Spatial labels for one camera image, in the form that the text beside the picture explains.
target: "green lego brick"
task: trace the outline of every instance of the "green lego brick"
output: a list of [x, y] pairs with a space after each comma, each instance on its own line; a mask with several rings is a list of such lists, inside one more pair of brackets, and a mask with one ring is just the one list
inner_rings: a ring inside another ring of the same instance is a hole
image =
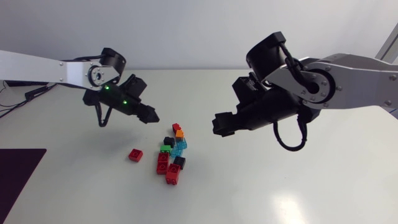
[[161, 146], [160, 152], [167, 152], [170, 154], [172, 152], [172, 147], [171, 146]]

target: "transparent blue lego brick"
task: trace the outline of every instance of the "transparent blue lego brick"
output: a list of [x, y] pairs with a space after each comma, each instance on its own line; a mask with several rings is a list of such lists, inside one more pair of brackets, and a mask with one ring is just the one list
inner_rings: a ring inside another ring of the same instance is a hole
[[186, 149], [188, 147], [187, 146], [187, 141], [185, 140], [185, 138], [183, 138], [182, 140], [177, 141], [176, 145], [177, 145], [177, 147], [179, 149]]
[[173, 150], [170, 156], [172, 158], [175, 158], [176, 156], [180, 156], [181, 157], [181, 155], [182, 155], [182, 150]]

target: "black cable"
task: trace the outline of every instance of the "black cable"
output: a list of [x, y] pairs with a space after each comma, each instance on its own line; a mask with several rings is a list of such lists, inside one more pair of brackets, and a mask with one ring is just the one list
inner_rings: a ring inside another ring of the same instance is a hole
[[94, 60], [94, 59], [101, 59], [103, 57], [105, 57], [105, 54], [98, 55], [98, 56], [78, 57], [78, 58], [75, 58], [74, 60]]
[[35, 98], [37, 98], [37, 97], [43, 95], [44, 93], [50, 91], [50, 90], [51, 90], [52, 88], [54, 88], [56, 85], [57, 85], [57, 84], [54, 84], [54, 85], [52, 85], [52, 86], [49, 86], [49, 88], [48, 88], [47, 90], [45, 90], [45, 91], [43, 91], [42, 93], [39, 93], [39, 94], [33, 96], [33, 97], [32, 97], [31, 99], [29, 99], [29, 100], [24, 100], [24, 101], [22, 101], [22, 102], [20, 102], [20, 103], [15, 104], [15, 106], [14, 106], [13, 108], [8, 108], [8, 109], [0, 110], [0, 112], [2, 112], [2, 111], [7, 111], [7, 110], [8, 110], [8, 111], [5, 112], [4, 114], [0, 115], [0, 118], [2, 118], [2, 117], [4, 117], [5, 115], [11, 113], [11, 112], [14, 111], [15, 109], [18, 109], [18, 108], [20, 108], [21, 106], [24, 106], [24, 105], [27, 104], [28, 102], [30, 102], [30, 101], [32, 101], [33, 99], [35, 99]]
[[312, 92], [313, 87], [311, 86], [311, 83], [306, 81], [306, 79], [304, 79], [300, 70], [297, 68], [297, 66], [299, 66], [300, 69], [303, 70], [303, 65], [301, 64], [301, 62], [299, 60], [297, 60], [296, 58], [292, 57], [292, 55], [287, 50], [284, 43], [280, 43], [280, 48], [286, 55], [285, 63], [286, 63], [287, 69], [292, 74], [294, 80], [296, 80], [296, 82], [298, 82], [300, 85], [304, 86], [309, 92]]
[[276, 137], [276, 140], [279, 142], [279, 144], [285, 148], [286, 150], [289, 150], [291, 152], [297, 152], [300, 149], [302, 149], [305, 145], [305, 143], [307, 142], [307, 124], [299, 119], [297, 119], [298, 122], [298, 127], [300, 128], [301, 134], [302, 134], [302, 140], [301, 143], [298, 146], [295, 147], [290, 147], [287, 146], [282, 139], [279, 136], [279, 132], [278, 132], [278, 122], [274, 122], [274, 134]]
[[3, 88], [0, 90], [0, 93], [6, 89], [6, 85], [4, 84], [5, 80], [2, 81]]
[[265, 87], [268, 87], [268, 88], [274, 87], [274, 84], [272, 84], [272, 83], [263, 82], [262, 84], [263, 84]]

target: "white wall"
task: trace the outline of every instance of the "white wall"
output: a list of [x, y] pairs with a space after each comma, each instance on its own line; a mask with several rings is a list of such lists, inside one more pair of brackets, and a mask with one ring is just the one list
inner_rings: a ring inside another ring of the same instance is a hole
[[281, 30], [297, 58], [374, 57], [398, 21], [396, 0], [2, 0], [0, 49], [56, 59], [112, 47], [128, 68], [247, 68]]

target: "tabletop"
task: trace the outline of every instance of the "tabletop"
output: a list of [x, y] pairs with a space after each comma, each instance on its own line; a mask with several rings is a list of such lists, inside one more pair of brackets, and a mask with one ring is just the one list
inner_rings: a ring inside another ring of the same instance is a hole
[[[248, 70], [136, 70], [142, 102], [160, 122], [112, 113], [98, 126], [84, 90], [57, 86], [0, 119], [2, 148], [46, 148], [5, 223], [395, 223], [398, 121], [373, 106], [323, 110], [299, 152], [279, 146], [272, 126], [222, 138], [215, 113], [236, 112], [231, 87]], [[7, 103], [22, 100], [18, 88]], [[188, 148], [178, 185], [156, 174], [172, 124]], [[295, 117], [282, 139], [300, 142]], [[128, 159], [133, 149], [144, 156]]]

